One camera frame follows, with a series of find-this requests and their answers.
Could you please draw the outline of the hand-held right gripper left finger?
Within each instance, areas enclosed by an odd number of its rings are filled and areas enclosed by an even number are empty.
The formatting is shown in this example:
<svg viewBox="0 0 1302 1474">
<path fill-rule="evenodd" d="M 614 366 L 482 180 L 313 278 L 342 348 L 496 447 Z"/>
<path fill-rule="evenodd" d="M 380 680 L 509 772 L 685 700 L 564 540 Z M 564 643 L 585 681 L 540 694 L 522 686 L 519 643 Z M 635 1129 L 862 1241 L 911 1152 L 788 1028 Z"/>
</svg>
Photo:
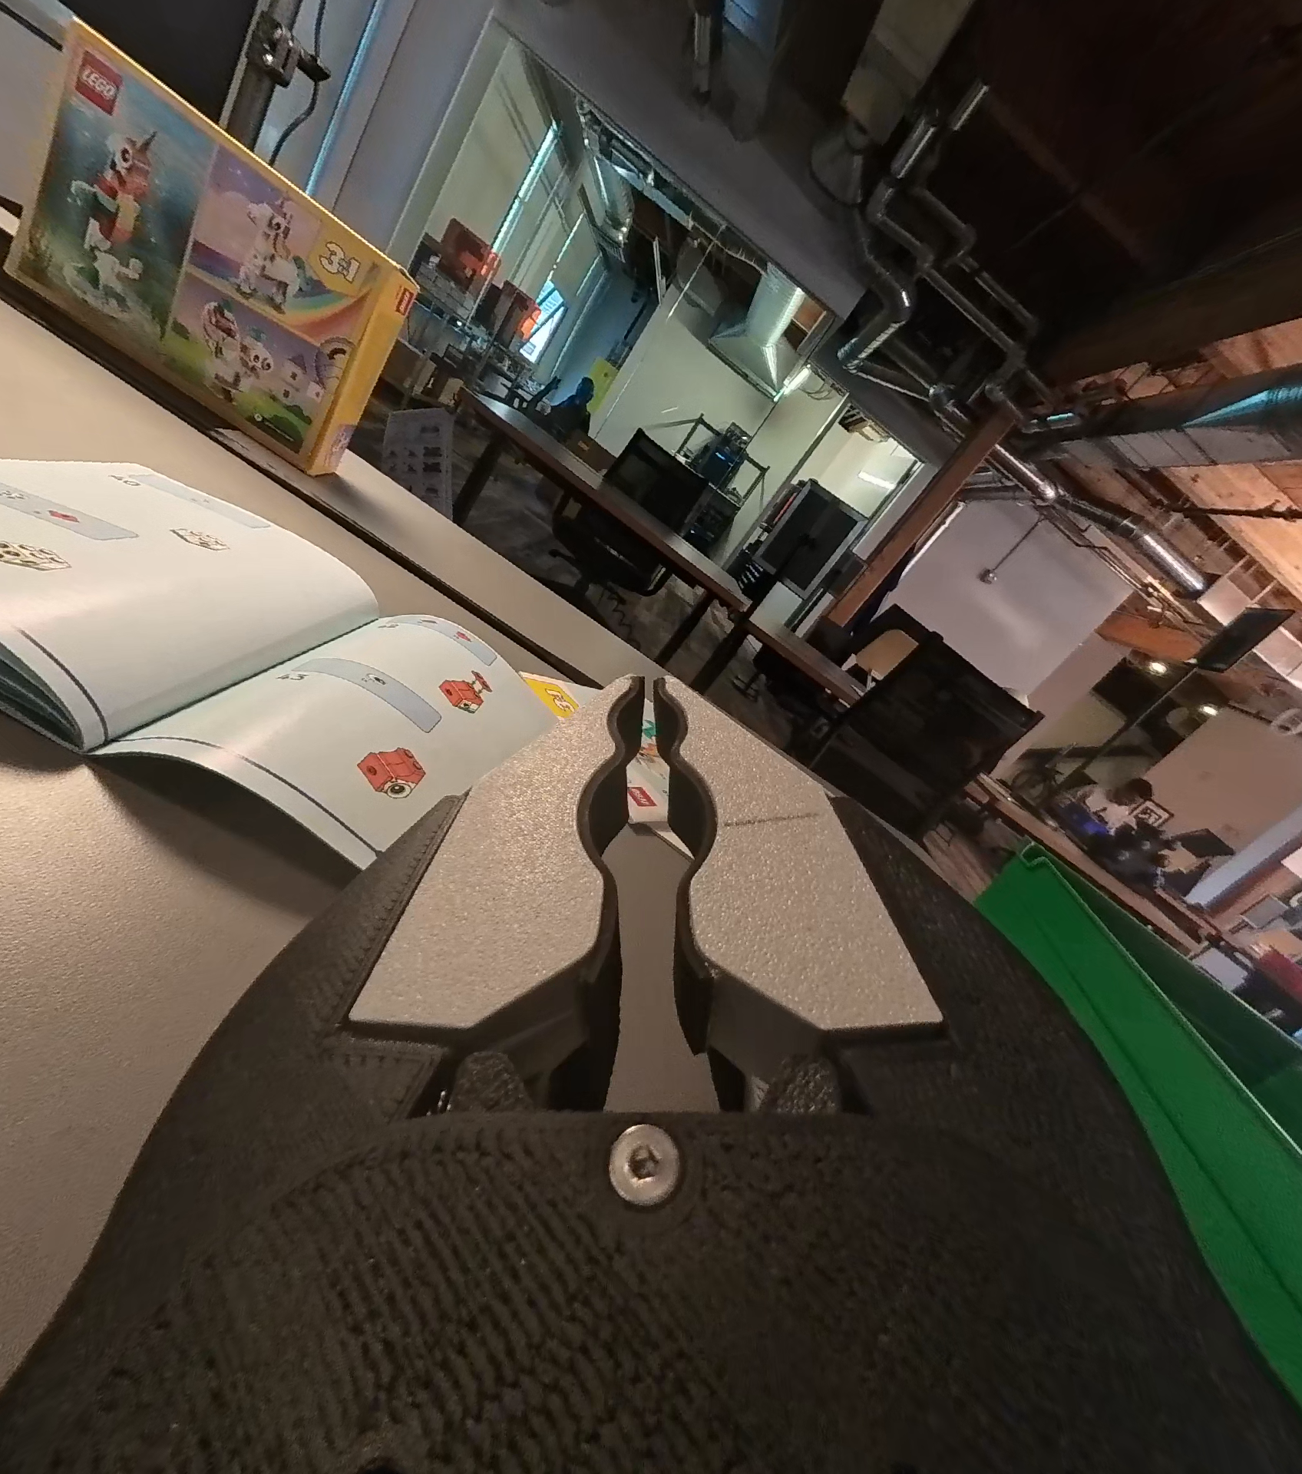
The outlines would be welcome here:
<svg viewBox="0 0 1302 1474">
<path fill-rule="evenodd" d="M 349 1013 L 451 1061 L 504 1053 L 551 1110 L 600 1110 L 622 1048 L 622 899 L 645 680 L 482 778 L 445 821 Z"/>
</svg>

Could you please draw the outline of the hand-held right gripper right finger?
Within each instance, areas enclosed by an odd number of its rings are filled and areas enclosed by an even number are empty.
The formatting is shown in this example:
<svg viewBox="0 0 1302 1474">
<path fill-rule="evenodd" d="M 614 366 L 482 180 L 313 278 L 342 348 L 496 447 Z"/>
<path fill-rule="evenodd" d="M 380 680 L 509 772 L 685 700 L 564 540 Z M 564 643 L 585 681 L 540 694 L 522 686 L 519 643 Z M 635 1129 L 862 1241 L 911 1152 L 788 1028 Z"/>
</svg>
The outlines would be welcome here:
<svg viewBox="0 0 1302 1474">
<path fill-rule="evenodd" d="M 652 686 L 669 830 L 690 849 L 673 917 L 683 1036 L 724 1110 L 784 1068 L 927 1044 L 943 1008 L 850 839 L 838 793 L 678 680 Z"/>
</svg>

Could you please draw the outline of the green plastic bin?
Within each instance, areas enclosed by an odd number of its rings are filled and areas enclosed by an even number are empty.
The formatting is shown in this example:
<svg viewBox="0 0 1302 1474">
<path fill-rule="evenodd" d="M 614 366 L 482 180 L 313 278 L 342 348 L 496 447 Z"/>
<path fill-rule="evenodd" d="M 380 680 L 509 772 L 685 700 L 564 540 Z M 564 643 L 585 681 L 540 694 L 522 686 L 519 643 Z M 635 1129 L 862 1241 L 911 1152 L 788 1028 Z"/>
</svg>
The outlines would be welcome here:
<svg viewBox="0 0 1302 1474">
<path fill-rule="evenodd" d="M 1112 1068 L 1219 1294 L 1302 1403 L 1302 1044 L 1038 844 L 974 911 Z"/>
</svg>

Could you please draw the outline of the yellow lego set box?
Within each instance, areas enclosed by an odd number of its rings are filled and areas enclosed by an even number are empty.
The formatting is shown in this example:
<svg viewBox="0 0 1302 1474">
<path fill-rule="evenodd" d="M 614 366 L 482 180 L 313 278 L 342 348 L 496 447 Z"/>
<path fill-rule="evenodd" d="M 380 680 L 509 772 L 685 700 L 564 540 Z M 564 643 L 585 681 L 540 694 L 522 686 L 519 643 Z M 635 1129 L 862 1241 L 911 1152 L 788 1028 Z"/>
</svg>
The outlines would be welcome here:
<svg viewBox="0 0 1302 1474">
<path fill-rule="evenodd" d="M 87 19 L 3 275 L 302 475 L 335 475 L 419 285 Z"/>
</svg>

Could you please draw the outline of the closed colourful instruction booklet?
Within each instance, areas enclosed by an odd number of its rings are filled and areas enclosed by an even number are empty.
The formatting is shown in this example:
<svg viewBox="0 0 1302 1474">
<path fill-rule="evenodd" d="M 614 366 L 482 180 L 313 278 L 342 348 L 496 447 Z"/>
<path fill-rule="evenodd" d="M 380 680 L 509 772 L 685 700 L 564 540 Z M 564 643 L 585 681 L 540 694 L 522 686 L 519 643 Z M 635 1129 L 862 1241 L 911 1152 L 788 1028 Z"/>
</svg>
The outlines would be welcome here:
<svg viewBox="0 0 1302 1474">
<path fill-rule="evenodd" d="M 574 686 L 574 681 L 561 681 L 561 680 L 544 680 L 544 675 L 522 675 L 522 681 L 540 694 L 540 703 L 557 718 L 572 718 L 597 694 L 594 686 Z M 669 826 L 669 762 L 663 761 L 663 747 L 656 747 L 656 709 L 652 709 L 650 694 L 640 706 L 640 747 L 624 762 L 624 795 L 627 795 L 632 830 L 645 830 L 645 834 L 663 839 L 673 854 L 695 856 Z"/>
</svg>

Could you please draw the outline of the black mesh office chair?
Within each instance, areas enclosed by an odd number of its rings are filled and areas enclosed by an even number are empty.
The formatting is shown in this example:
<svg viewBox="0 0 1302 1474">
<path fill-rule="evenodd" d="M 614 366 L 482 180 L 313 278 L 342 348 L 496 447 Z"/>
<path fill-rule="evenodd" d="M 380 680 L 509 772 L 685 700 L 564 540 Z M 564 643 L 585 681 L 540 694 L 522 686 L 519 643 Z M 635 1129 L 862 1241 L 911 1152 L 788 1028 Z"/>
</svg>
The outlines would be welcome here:
<svg viewBox="0 0 1302 1474">
<path fill-rule="evenodd" d="M 924 637 L 814 745 L 807 772 L 905 839 L 930 834 L 1040 709 Z"/>
</svg>

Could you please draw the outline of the dark screen on stand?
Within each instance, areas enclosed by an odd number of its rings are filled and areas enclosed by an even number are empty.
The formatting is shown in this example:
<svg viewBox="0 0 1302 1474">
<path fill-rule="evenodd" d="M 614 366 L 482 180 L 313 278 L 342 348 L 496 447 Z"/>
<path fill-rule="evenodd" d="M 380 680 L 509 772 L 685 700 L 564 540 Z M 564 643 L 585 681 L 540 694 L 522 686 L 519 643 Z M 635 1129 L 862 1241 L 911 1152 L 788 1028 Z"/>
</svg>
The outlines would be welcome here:
<svg viewBox="0 0 1302 1474">
<path fill-rule="evenodd" d="M 807 598 L 850 555 L 866 532 L 866 514 L 817 477 L 792 481 L 778 514 L 768 522 L 768 540 L 753 555 L 761 576 Z"/>
</svg>

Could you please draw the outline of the long brown table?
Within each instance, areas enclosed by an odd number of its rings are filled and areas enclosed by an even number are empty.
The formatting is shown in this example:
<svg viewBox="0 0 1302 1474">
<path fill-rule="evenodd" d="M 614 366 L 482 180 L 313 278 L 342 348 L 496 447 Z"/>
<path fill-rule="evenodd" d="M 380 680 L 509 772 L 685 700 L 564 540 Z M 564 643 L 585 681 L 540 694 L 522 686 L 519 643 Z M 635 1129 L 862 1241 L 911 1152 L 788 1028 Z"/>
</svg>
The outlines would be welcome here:
<svg viewBox="0 0 1302 1474">
<path fill-rule="evenodd" d="M 669 657 L 685 645 L 685 637 L 697 628 L 697 622 L 709 613 L 709 603 L 730 613 L 730 633 L 720 643 L 720 649 L 707 657 L 707 665 L 695 680 L 695 690 L 709 690 L 745 643 L 753 637 L 753 613 L 757 603 L 745 598 L 745 589 L 709 565 L 704 550 L 695 550 L 683 536 L 650 521 L 624 492 L 614 492 L 603 477 L 585 471 L 578 459 L 572 459 L 551 433 L 544 433 L 522 411 L 507 407 L 504 401 L 476 395 L 460 390 L 456 411 L 470 411 L 484 429 L 484 447 L 476 461 L 470 466 L 460 492 L 455 493 L 455 522 L 465 526 L 482 492 L 489 486 L 504 453 L 519 453 L 530 471 L 540 471 L 561 493 L 572 504 L 597 508 L 616 526 L 632 536 L 656 565 L 673 566 L 678 581 L 697 589 L 697 603 L 683 619 L 673 637 L 663 645 L 656 665 L 669 669 Z"/>
</svg>

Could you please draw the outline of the printed sign sheet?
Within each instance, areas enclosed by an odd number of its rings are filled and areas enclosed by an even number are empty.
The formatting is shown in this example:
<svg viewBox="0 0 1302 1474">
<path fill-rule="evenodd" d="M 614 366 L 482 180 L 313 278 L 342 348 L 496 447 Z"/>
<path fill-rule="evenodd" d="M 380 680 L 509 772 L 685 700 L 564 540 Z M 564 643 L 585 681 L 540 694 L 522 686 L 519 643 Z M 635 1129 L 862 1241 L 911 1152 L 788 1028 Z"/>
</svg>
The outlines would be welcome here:
<svg viewBox="0 0 1302 1474">
<path fill-rule="evenodd" d="M 455 424 L 451 407 L 395 407 L 385 415 L 380 471 L 413 499 L 455 521 Z"/>
</svg>

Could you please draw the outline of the metal shelf rack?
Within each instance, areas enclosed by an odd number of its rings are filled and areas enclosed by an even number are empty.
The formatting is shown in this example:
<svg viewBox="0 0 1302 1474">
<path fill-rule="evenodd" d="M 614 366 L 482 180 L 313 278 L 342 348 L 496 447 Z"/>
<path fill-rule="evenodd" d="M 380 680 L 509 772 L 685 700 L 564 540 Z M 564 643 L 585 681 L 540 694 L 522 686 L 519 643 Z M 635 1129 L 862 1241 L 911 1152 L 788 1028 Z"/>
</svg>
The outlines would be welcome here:
<svg viewBox="0 0 1302 1474">
<path fill-rule="evenodd" d="M 709 555 L 728 545 L 753 493 L 768 486 L 768 466 L 746 453 L 753 433 L 741 424 L 715 429 L 697 415 L 695 429 L 707 429 L 709 437 L 685 459 L 704 481 L 704 493 L 695 499 L 683 540 Z"/>
</svg>

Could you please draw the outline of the black screen on pole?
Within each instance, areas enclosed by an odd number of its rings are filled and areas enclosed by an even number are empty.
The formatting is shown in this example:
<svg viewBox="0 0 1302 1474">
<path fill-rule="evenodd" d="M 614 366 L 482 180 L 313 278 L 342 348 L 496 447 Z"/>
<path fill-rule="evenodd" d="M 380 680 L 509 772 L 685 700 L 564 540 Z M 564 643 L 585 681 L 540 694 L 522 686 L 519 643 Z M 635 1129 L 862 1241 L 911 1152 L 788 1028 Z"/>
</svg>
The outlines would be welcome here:
<svg viewBox="0 0 1302 1474">
<path fill-rule="evenodd" d="M 1101 747 L 1066 747 L 1054 761 L 1049 793 L 1069 793 L 1088 786 L 1088 762 L 1101 762 L 1112 754 L 1151 754 L 1155 730 L 1167 709 L 1176 709 L 1176 694 L 1190 690 L 1197 675 L 1228 675 L 1237 660 L 1244 660 L 1270 633 L 1279 633 L 1288 622 L 1285 610 L 1244 610 L 1212 637 L 1197 637 L 1173 627 L 1151 627 L 1133 613 L 1113 613 L 1101 622 L 1100 637 L 1132 654 L 1137 665 L 1151 669 L 1151 700 L 1145 706 L 1127 706 L 1124 727 Z"/>
</svg>

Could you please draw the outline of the silver vent hood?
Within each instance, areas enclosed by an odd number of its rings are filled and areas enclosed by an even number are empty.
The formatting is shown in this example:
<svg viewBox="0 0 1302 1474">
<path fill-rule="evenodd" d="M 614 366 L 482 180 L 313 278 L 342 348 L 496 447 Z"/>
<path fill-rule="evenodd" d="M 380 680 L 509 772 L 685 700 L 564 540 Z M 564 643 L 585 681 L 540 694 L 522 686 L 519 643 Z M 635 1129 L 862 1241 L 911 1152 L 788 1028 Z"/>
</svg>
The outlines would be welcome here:
<svg viewBox="0 0 1302 1474">
<path fill-rule="evenodd" d="M 801 305 L 804 290 L 778 264 L 768 264 L 746 313 L 715 330 L 707 348 L 753 390 L 778 395 L 801 363 L 797 348 L 784 339 Z"/>
</svg>

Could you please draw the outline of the metal light stand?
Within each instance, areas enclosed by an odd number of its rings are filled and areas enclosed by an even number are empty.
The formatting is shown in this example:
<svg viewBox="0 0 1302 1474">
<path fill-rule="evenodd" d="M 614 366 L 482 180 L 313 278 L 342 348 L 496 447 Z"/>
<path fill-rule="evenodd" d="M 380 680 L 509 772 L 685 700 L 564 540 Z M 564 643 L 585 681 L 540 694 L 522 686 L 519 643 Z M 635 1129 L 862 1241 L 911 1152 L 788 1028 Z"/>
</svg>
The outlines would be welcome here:
<svg viewBox="0 0 1302 1474">
<path fill-rule="evenodd" d="M 302 110 L 302 120 L 310 120 L 323 88 L 330 81 L 330 67 L 323 61 L 325 12 L 325 0 L 261 0 L 253 9 L 239 81 L 222 120 L 233 141 L 258 148 L 274 93 L 284 91 L 300 74 L 310 81 L 310 107 Z"/>
</svg>

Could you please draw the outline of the silver spiral ceiling duct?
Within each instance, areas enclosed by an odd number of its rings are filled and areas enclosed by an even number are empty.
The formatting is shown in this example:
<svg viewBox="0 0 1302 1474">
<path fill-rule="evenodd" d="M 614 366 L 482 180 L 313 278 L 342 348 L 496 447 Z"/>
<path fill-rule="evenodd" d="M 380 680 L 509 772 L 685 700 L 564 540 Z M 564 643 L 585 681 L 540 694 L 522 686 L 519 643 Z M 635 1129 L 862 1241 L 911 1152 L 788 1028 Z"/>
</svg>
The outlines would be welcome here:
<svg viewBox="0 0 1302 1474">
<path fill-rule="evenodd" d="M 1023 459 L 1018 459 L 1012 450 L 993 450 L 986 466 L 1007 477 L 1007 486 L 1018 486 L 1019 493 L 1030 493 L 1038 508 L 1059 508 L 1079 514 L 1083 522 L 1132 545 L 1145 565 L 1173 581 L 1190 601 L 1206 598 L 1212 589 L 1215 576 L 1210 576 L 1206 566 L 1197 566 L 1167 536 L 1158 536 L 1137 511 L 1113 508 L 1105 499 L 1096 499 L 1085 492 L 1069 492 L 1060 481 L 1054 481 L 1049 475 L 1040 475 L 1038 466 L 1030 466 Z"/>
<path fill-rule="evenodd" d="M 1302 461 L 1302 363 L 1096 411 L 1054 453 L 1124 471 Z"/>
</svg>

